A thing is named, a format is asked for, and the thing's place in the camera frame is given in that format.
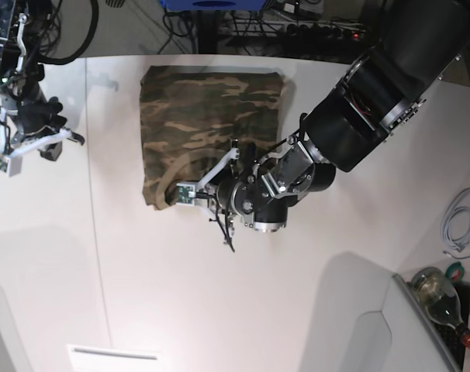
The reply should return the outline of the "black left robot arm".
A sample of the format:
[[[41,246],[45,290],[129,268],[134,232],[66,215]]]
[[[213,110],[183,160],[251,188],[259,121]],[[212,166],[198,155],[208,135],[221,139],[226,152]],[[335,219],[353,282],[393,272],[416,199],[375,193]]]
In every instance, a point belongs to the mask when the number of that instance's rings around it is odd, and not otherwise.
[[[358,57],[282,153],[266,153],[207,192],[216,215],[258,232],[287,223],[289,209],[327,190],[411,119],[423,93],[470,40],[470,1],[394,1],[378,42]]]

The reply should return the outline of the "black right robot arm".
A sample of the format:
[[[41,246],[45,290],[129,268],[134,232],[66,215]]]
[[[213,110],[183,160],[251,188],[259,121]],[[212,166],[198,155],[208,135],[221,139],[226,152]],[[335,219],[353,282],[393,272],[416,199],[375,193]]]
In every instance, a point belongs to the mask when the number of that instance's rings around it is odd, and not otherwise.
[[[47,65],[69,64],[88,49],[97,30],[99,4],[90,3],[90,25],[79,48],[67,57],[48,57],[43,41],[59,25],[61,6],[52,1],[0,1],[2,166],[33,150],[55,161],[65,140],[85,144],[82,135],[67,127],[62,102],[57,97],[47,98],[40,83]]]

